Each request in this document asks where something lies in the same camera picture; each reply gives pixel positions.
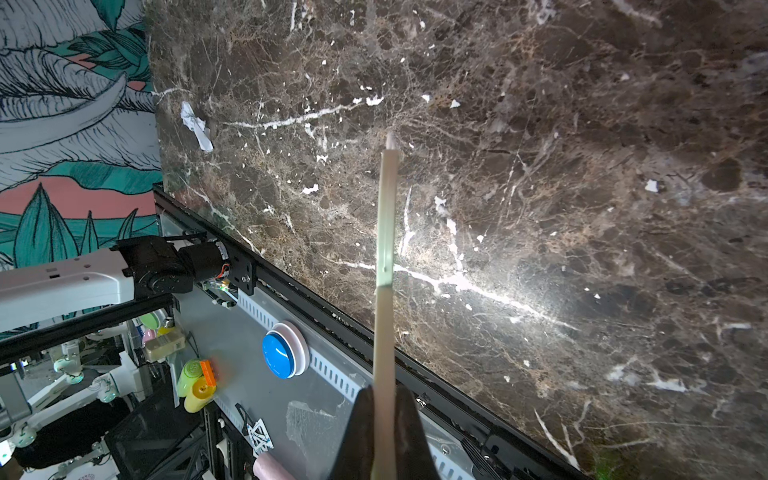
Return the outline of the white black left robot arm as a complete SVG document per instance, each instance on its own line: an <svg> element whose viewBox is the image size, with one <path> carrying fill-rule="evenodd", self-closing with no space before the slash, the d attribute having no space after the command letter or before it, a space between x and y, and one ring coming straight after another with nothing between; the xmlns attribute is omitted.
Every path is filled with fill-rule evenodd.
<svg viewBox="0 0 768 480"><path fill-rule="evenodd" d="M209 280L227 280L250 294L254 264L250 251L206 233L120 240L92 253L3 271L1 330L93 307L188 293Z"/></svg>

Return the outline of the pale green hand brush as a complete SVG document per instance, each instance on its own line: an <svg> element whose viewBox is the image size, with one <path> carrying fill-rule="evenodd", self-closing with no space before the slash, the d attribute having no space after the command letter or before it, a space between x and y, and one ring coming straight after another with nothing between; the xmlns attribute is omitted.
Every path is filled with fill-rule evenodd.
<svg viewBox="0 0 768 480"><path fill-rule="evenodd" d="M374 461L371 477L396 477L395 460L395 346L393 278L396 237L397 177L401 151L389 132L380 163L374 325L373 396Z"/></svg>

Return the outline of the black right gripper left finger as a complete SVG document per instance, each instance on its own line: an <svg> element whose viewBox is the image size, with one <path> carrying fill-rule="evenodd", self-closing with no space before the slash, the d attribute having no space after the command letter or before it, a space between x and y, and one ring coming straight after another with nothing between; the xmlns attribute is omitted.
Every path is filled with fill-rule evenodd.
<svg viewBox="0 0 768 480"><path fill-rule="evenodd" d="M367 386L358 392L337 457L328 475L331 480L369 480L374 462L374 394Z"/></svg>

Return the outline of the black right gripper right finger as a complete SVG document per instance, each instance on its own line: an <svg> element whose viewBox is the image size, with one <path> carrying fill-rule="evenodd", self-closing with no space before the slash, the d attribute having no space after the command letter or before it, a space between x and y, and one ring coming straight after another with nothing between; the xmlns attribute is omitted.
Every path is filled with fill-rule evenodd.
<svg viewBox="0 0 768 480"><path fill-rule="evenodd" d="M395 453L400 480L440 478L424 432L416 401L409 389L399 385L395 400Z"/></svg>

